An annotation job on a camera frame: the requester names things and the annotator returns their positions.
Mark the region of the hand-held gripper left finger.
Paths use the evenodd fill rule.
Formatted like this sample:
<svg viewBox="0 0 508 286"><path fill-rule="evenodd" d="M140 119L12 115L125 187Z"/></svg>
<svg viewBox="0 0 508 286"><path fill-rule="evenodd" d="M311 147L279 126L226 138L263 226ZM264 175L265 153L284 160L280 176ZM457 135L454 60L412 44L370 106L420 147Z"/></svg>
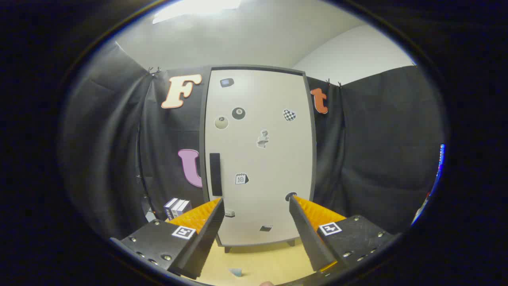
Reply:
<svg viewBox="0 0 508 286"><path fill-rule="evenodd" d="M225 216L223 199L209 201L171 221L154 219L114 247L163 276L196 279L210 253Z"/></svg>

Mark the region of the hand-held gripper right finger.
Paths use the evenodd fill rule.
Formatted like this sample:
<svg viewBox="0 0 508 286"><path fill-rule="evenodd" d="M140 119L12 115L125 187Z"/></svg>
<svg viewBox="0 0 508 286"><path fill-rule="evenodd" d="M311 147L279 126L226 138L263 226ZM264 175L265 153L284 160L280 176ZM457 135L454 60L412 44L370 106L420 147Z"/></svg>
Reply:
<svg viewBox="0 0 508 286"><path fill-rule="evenodd" d="M356 267L387 248L397 235L366 217L342 216L317 203L289 195L289 210L313 270Z"/></svg>

